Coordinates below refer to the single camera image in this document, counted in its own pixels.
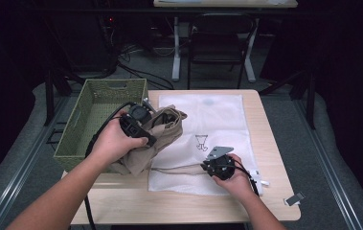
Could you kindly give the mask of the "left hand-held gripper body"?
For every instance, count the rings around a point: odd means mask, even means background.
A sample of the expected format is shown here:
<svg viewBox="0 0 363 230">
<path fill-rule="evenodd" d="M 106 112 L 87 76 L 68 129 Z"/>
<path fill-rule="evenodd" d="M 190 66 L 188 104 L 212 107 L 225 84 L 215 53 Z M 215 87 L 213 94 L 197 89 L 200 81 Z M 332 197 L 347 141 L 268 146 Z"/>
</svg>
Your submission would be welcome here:
<svg viewBox="0 0 363 230">
<path fill-rule="evenodd" d="M 147 145 L 152 147 L 156 138 L 143 128 L 152 116 L 147 108 L 133 102 L 123 104 L 123 107 L 129 107 L 125 115 L 120 118 L 120 126 L 126 136 L 132 138 L 148 138 Z"/>
</svg>

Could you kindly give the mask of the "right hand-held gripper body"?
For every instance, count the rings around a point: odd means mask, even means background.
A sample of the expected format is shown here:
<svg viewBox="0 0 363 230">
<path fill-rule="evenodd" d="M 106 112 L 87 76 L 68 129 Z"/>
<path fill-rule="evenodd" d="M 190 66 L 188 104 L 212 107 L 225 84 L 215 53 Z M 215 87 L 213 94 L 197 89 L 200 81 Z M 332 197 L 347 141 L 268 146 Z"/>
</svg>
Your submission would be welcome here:
<svg viewBox="0 0 363 230">
<path fill-rule="evenodd" d="M 233 148 L 231 147 L 213 147 L 204 161 L 208 162 L 209 176 L 216 176 L 221 180 L 227 180 L 235 173 L 235 160 L 228 156 Z"/>
</svg>

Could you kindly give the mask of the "beige garment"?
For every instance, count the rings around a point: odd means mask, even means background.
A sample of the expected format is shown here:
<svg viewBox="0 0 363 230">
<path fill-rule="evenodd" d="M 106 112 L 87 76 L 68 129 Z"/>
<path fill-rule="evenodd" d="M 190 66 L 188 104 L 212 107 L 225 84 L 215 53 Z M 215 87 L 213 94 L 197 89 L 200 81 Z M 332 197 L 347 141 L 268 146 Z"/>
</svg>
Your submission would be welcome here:
<svg viewBox="0 0 363 230">
<path fill-rule="evenodd" d="M 109 166 L 112 173 L 139 175 L 150 167 L 152 159 L 161 150 L 182 135 L 182 121 L 188 115 L 178 110 L 173 104 L 150 114 L 152 118 L 143 125 L 143 128 L 156 138 L 155 144 L 152 147 L 146 144 L 144 147 L 132 149 L 120 160 Z"/>
</svg>

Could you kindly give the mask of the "green woven basket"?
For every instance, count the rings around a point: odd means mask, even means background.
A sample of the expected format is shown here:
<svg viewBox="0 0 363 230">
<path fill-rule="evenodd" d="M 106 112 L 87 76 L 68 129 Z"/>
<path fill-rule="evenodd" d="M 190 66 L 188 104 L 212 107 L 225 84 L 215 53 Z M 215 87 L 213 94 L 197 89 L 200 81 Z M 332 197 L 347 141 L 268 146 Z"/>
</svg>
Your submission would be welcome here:
<svg viewBox="0 0 363 230">
<path fill-rule="evenodd" d="M 87 80 L 62 133 L 54 159 L 69 172 L 85 157 L 89 142 L 122 104 L 148 97 L 147 81 Z"/>
</svg>

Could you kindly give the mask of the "white mesh laundry bag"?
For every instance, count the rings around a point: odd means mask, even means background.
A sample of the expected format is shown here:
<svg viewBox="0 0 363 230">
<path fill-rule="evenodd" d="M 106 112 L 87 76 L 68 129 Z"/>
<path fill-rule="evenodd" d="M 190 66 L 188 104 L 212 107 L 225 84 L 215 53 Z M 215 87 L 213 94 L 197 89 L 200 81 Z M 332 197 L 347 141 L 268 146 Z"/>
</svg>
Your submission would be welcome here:
<svg viewBox="0 0 363 230">
<path fill-rule="evenodd" d="M 264 183 L 257 165 L 241 95 L 186 94 L 159 98 L 161 107 L 174 105 L 188 117 L 183 133 L 152 159 L 148 176 L 151 192 L 172 191 L 201 196 L 226 196 L 200 165 L 213 147 L 231 147 L 241 169 L 253 178 L 259 193 Z"/>
</svg>

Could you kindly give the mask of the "person's right hand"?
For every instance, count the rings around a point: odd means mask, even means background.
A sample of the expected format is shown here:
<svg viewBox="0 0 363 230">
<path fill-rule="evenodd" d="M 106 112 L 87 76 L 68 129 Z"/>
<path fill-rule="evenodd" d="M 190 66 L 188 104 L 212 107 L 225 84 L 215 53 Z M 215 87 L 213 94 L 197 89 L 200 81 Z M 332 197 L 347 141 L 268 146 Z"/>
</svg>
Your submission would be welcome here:
<svg viewBox="0 0 363 230">
<path fill-rule="evenodd" d="M 240 170 L 235 170 L 234 175 L 227 180 L 221 180 L 216 176 L 213 176 L 213 180 L 218 186 L 225 189 L 232 197 L 240 202 L 247 201 L 251 197 L 256 197 L 247 174 Z"/>
</svg>

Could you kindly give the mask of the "person's left hand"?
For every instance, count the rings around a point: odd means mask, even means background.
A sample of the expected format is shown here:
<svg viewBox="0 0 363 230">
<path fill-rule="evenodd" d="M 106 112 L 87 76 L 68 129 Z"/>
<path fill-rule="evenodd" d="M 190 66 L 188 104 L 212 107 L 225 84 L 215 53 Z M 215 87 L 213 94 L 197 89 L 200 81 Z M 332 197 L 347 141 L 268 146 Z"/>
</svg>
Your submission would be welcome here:
<svg viewBox="0 0 363 230">
<path fill-rule="evenodd" d="M 88 156 L 95 166 L 99 165 L 106 168 L 131 150 L 144 147 L 147 144 L 147 137 L 133 138 L 125 135 L 120 126 L 120 118 L 125 114 L 126 112 L 123 110 L 116 113 L 97 138 Z"/>
</svg>

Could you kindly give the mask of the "desk with white legs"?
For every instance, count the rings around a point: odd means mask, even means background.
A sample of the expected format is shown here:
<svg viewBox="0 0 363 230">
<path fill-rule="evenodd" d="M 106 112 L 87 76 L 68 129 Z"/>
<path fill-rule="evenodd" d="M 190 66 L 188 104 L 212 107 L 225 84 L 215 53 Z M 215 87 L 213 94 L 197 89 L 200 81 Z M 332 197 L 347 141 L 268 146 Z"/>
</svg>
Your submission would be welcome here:
<svg viewBox="0 0 363 230">
<path fill-rule="evenodd" d="M 154 7 L 158 8 L 244 8 L 244 9 L 294 9 L 297 8 L 297 0 L 153 0 Z M 181 69 L 181 53 L 179 41 L 179 20 L 174 17 L 173 22 L 174 34 L 174 60 L 172 67 L 173 81 L 180 80 Z M 249 82 L 255 82 L 256 77 L 253 72 L 250 52 L 255 38 L 251 38 L 249 42 L 249 53 L 246 55 L 244 63 L 245 70 L 247 71 L 247 79 Z"/>
</svg>

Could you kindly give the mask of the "grey and white tag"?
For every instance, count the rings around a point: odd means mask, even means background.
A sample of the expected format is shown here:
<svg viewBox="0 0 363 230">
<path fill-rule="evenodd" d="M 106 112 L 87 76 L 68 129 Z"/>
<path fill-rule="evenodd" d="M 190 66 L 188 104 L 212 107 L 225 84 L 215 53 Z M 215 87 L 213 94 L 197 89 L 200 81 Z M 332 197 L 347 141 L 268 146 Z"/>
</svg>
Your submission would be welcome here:
<svg viewBox="0 0 363 230">
<path fill-rule="evenodd" d="M 299 192 L 296 195 L 286 198 L 284 200 L 284 204 L 288 205 L 288 206 L 299 205 L 301 203 L 301 201 L 305 198 L 306 198 L 306 196 L 302 192 Z"/>
</svg>

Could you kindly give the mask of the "black metal stand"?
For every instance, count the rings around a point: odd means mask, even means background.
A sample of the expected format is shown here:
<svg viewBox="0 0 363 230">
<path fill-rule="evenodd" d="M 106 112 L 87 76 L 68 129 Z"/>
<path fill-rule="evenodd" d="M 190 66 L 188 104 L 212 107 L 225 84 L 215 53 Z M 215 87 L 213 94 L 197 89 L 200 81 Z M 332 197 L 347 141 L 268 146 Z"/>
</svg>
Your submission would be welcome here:
<svg viewBox="0 0 363 230">
<path fill-rule="evenodd" d="M 70 96 L 71 86 L 68 83 L 69 74 L 61 68 L 50 70 L 45 76 L 46 91 L 46 121 L 45 126 L 51 123 L 55 116 L 55 93 L 54 89 L 62 96 Z"/>
<path fill-rule="evenodd" d="M 261 90 L 259 94 L 261 96 L 268 95 L 292 81 L 294 85 L 289 92 L 289 97 L 291 100 L 300 100 L 306 94 L 306 121 L 312 129 L 315 129 L 314 106 L 316 78 L 312 71 L 302 70 L 294 73 L 284 80 L 272 83 L 270 86 Z"/>
</svg>

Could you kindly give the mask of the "black chair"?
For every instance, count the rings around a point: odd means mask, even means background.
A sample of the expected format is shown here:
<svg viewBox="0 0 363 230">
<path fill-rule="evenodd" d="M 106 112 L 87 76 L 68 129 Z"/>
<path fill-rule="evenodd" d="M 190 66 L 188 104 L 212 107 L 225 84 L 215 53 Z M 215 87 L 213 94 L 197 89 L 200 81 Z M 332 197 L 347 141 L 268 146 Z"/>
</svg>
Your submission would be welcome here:
<svg viewBox="0 0 363 230">
<path fill-rule="evenodd" d="M 189 24 L 188 79 L 191 88 L 192 65 L 239 65 L 240 89 L 250 39 L 257 29 L 256 19 L 237 12 L 202 13 Z"/>
</svg>

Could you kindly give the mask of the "grey metal floor rail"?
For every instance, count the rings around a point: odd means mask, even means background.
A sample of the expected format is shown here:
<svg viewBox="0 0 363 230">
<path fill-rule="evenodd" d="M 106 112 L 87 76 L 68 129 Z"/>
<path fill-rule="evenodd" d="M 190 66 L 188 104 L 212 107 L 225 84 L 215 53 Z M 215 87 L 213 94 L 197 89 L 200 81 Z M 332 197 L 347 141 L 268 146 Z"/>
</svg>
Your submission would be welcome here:
<svg viewBox="0 0 363 230">
<path fill-rule="evenodd" d="M 59 98 L 47 126 L 40 118 L 42 104 L 36 106 L 14 143 L 0 169 L 0 182 L 6 185 L 0 195 L 0 230 L 61 177 L 61 166 L 53 156 L 76 99 Z"/>
<path fill-rule="evenodd" d="M 297 113 L 300 115 L 301 121 L 305 126 L 306 132 L 312 140 L 313 146 L 316 148 L 316 158 L 319 161 L 319 165 L 322 169 L 325 179 L 329 184 L 329 188 L 336 201 L 336 204 L 346 222 L 349 230 L 363 230 L 362 223 L 355 213 L 353 206 L 349 200 L 347 193 L 345 192 L 339 177 L 332 166 L 327 151 L 318 136 L 315 129 L 312 129 L 306 119 L 306 109 L 303 103 L 299 100 L 293 101 L 294 107 Z"/>
</svg>

